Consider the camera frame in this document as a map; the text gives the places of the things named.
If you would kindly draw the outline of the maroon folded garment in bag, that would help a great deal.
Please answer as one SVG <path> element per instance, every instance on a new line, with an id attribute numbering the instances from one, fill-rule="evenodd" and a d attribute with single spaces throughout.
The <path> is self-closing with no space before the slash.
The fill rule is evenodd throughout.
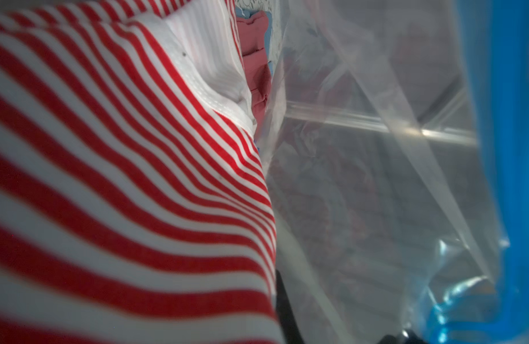
<path id="1" fill-rule="evenodd" d="M 251 110 L 257 122 L 255 136 L 264 128 L 266 107 L 272 87 L 270 41 L 272 15 L 268 11 L 235 8 L 241 54 L 248 87 L 251 91 Z"/>

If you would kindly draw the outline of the clear vacuum bag blue zipper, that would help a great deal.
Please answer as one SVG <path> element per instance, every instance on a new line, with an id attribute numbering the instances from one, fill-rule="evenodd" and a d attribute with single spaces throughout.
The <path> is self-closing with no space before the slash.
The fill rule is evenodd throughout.
<path id="1" fill-rule="evenodd" d="M 529 343 L 529 1 L 237 6 L 304 343 Z"/>

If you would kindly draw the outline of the red white striped tank top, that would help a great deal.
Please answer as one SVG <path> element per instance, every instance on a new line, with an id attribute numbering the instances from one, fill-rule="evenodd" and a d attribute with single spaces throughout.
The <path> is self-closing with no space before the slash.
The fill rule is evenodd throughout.
<path id="1" fill-rule="evenodd" d="M 283 343 L 232 1 L 0 13 L 0 343 Z"/>

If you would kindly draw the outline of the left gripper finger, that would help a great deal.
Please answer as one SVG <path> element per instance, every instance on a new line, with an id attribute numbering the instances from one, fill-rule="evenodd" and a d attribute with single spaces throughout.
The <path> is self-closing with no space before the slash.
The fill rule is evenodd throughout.
<path id="1" fill-rule="evenodd" d="M 276 270 L 275 310 L 287 344 L 304 344 L 280 271 Z"/>

